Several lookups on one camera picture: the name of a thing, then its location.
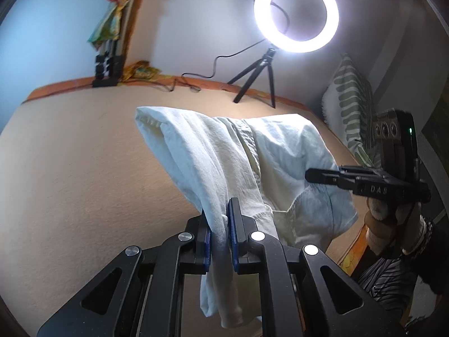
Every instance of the person's arm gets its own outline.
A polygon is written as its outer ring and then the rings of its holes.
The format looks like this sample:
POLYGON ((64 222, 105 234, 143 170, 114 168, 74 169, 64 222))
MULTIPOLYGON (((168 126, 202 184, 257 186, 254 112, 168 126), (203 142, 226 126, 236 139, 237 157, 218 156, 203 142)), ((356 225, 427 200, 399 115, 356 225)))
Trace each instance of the person's arm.
POLYGON ((449 234, 426 220, 426 233, 418 248, 404 259, 435 294, 449 292, 449 234))
POLYGON ((405 223, 397 238, 397 226, 388 218, 384 202, 368 199, 370 211, 365 215, 368 226, 366 240, 374 253, 380 255, 393 241, 403 248, 403 259, 428 283, 436 294, 449 288, 449 235, 421 216, 420 204, 406 204, 396 210, 397 224, 405 223))

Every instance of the bracelet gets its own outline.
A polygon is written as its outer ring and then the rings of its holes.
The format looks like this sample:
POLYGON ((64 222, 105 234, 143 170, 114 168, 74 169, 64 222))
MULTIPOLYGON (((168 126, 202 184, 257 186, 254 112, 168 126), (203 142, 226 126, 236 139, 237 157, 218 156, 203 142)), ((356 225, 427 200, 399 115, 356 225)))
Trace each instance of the bracelet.
POLYGON ((426 223, 426 233, 424 234, 424 240, 415 251, 413 251, 409 255, 406 255, 409 260, 414 260, 415 258, 419 257, 426 249, 427 245, 429 244, 430 238, 432 237, 433 223, 428 220, 424 221, 426 223))

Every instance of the colorful fabric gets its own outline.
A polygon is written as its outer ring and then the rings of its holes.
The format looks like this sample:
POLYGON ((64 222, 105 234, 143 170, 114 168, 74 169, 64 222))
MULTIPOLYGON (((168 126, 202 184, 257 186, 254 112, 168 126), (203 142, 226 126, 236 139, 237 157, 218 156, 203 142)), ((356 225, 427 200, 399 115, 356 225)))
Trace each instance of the colorful fabric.
POLYGON ((126 66, 123 70, 122 82, 128 80, 156 81, 161 78, 161 70, 150 66, 149 61, 139 60, 133 65, 126 66))
POLYGON ((108 11, 88 40, 96 50, 100 49, 104 42, 108 40, 118 40, 120 38, 122 10, 129 0, 108 1, 111 2, 108 11))
POLYGON ((371 85, 345 54, 332 83, 323 95, 326 124, 362 166, 379 167, 371 127, 374 109, 371 85))

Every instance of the tripod leg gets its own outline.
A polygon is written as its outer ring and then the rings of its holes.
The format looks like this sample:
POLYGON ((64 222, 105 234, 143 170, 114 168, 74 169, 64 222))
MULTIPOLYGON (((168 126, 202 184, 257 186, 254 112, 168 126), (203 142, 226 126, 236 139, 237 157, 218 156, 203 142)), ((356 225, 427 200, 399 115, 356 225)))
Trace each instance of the tripod leg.
POLYGON ((262 58, 254 62, 252 65, 246 67, 243 71, 241 71, 237 76, 235 76, 232 80, 228 81, 228 85, 232 85, 234 82, 236 82, 239 78, 242 78, 247 73, 251 72, 253 69, 255 69, 259 63, 261 62, 262 58))
POLYGON ((268 81, 270 82, 271 106, 276 108, 276 100, 274 98, 273 67, 271 66, 271 63, 268 64, 268 81))
POLYGON ((245 82, 245 84, 242 86, 242 88, 240 89, 239 93, 237 94, 237 96, 235 96, 234 98, 234 102, 238 103, 241 98, 243 97, 243 95, 246 93, 246 91, 248 91, 248 89, 250 88, 250 86, 252 85, 252 83, 255 81, 255 79, 257 78, 257 76, 260 75, 260 73, 263 71, 263 69, 265 68, 265 65, 258 65, 255 70, 253 71, 253 73, 251 74, 251 76, 248 78, 248 80, 245 82))

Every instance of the hand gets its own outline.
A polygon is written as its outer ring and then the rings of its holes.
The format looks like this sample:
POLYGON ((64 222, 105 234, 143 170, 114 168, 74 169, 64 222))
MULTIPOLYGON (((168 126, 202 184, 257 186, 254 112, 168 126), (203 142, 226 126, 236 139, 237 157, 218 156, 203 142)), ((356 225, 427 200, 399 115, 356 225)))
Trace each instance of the hand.
POLYGON ((376 255, 380 255, 392 241, 399 242, 404 254, 412 253, 419 247, 426 232, 426 223, 421 216, 421 204, 399 205, 395 214, 397 224, 388 218, 387 203, 368 198, 367 205, 370 210, 365 214, 365 224, 368 226, 366 241, 376 255), (404 232, 400 239, 397 239, 397 226, 405 221, 404 232))

